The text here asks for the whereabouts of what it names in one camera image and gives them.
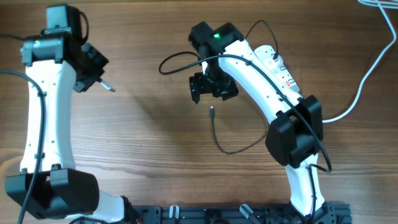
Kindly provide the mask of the cyan Galaxy smartphone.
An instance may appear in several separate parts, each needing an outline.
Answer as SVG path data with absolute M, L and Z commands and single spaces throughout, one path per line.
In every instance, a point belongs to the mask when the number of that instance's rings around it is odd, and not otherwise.
M 109 83 L 107 83 L 106 81 L 100 80 L 99 82 L 100 82 L 100 84 L 101 84 L 104 88 L 106 88 L 108 91 L 110 91 L 110 92 L 115 92 L 115 91 L 116 91 L 116 90 L 115 90 Z

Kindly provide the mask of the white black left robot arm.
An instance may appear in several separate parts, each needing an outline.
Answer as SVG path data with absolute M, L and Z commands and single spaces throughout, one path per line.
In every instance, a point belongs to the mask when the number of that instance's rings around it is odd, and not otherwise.
M 134 223 L 128 199 L 100 190 L 96 177 L 78 171 L 70 138 L 72 93 L 102 81 L 107 58 L 88 43 L 88 19 L 66 4 L 49 6 L 47 26 L 23 39 L 29 83 L 27 140 L 17 175 L 5 180 L 20 215 L 72 223 Z

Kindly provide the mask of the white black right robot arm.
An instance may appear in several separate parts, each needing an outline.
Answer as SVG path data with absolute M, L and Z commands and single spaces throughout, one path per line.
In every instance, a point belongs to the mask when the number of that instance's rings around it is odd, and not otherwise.
M 269 45 L 253 50 L 229 22 L 217 29 L 201 22 L 188 41 L 202 65 L 189 78 L 192 100 L 198 103 L 203 94 L 228 100 L 242 86 L 269 123 L 266 148 L 285 167 L 292 206 L 305 218 L 314 215 L 325 203 L 316 172 L 318 155 L 325 151 L 320 102 L 300 95 L 277 51 Z

